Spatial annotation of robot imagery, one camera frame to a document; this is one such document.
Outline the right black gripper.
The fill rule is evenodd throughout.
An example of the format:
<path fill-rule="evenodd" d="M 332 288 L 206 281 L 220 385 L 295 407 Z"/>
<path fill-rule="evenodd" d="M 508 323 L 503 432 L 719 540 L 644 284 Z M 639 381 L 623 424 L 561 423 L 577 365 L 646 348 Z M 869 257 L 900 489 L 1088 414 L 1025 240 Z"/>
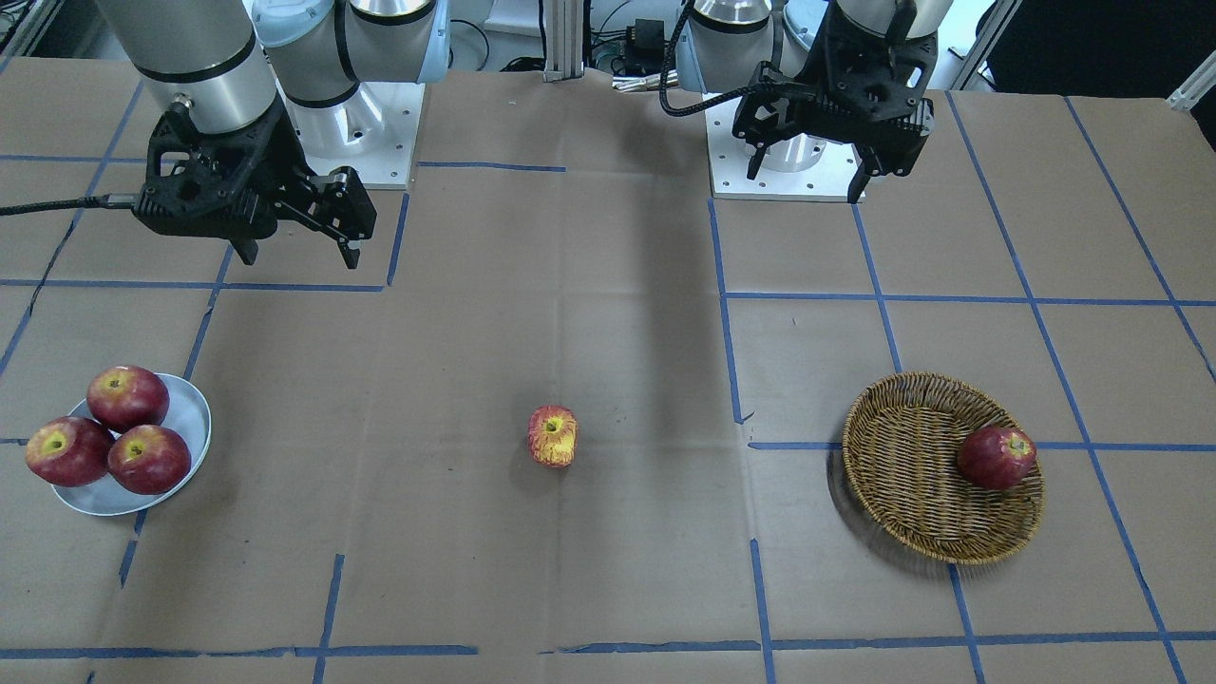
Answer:
<path fill-rule="evenodd" d="M 201 131 L 186 103 L 170 103 L 150 138 L 133 213 L 165 237 L 227 239 L 248 267 L 278 222 L 299 222 L 334 239 L 351 270 L 377 222 L 356 169 L 313 170 L 281 97 L 248 125 L 216 134 Z"/>

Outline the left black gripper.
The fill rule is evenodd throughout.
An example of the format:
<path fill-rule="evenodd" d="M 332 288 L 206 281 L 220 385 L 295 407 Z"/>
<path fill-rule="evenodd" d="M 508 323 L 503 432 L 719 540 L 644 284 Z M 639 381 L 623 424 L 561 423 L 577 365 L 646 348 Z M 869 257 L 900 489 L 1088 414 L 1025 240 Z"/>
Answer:
<path fill-rule="evenodd" d="M 850 204 L 869 179 L 908 175 L 934 130 L 924 94 L 935 65 L 938 2 L 831 1 L 803 69 L 761 61 L 743 89 L 732 133 L 751 148 L 748 181 L 799 135 L 852 144 Z"/>

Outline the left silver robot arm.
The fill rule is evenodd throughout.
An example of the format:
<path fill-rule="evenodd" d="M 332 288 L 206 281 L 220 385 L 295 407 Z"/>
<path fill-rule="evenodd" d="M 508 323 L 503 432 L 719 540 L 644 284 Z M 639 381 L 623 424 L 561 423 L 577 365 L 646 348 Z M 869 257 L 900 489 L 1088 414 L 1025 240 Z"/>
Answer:
<path fill-rule="evenodd" d="M 705 123 L 713 197 L 858 203 L 908 175 L 948 1 L 686 1 L 659 75 Z"/>

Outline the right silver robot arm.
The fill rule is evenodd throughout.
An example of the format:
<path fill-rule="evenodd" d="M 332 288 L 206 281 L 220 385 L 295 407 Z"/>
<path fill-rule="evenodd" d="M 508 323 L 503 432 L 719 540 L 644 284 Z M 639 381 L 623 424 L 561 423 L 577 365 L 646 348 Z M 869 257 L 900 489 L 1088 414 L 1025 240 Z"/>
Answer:
<path fill-rule="evenodd" d="M 100 1 L 161 117 L 126 200 L 162 237 L 224 239 L 244 264 L 280 222 L 348 268 L 373 237 L 365 164 L 398 151 L 373 84 L 447 73 L 447 1 Z"/>

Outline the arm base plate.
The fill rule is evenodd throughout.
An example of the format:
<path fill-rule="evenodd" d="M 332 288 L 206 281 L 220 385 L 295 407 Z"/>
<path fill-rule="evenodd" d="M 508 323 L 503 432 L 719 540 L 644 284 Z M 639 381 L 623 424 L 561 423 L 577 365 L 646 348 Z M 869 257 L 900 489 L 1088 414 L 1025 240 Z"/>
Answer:
<path fill-rule="evenodd" d="M 756 175 L 749 178 L 754 147 L 732 133 L 737 107 L 734 100 L 705 111 L 714 198 L 848 201 L 848 186 L 857 169 L 851 144 L 795 136 L 769 148 Z"/>
<path fill-rule="evenodd" d="M 286 101 L 313 170 L 351 167 L 366 189 L 407 189 L 426 86 L 362 83 L 343 103 Z"/>

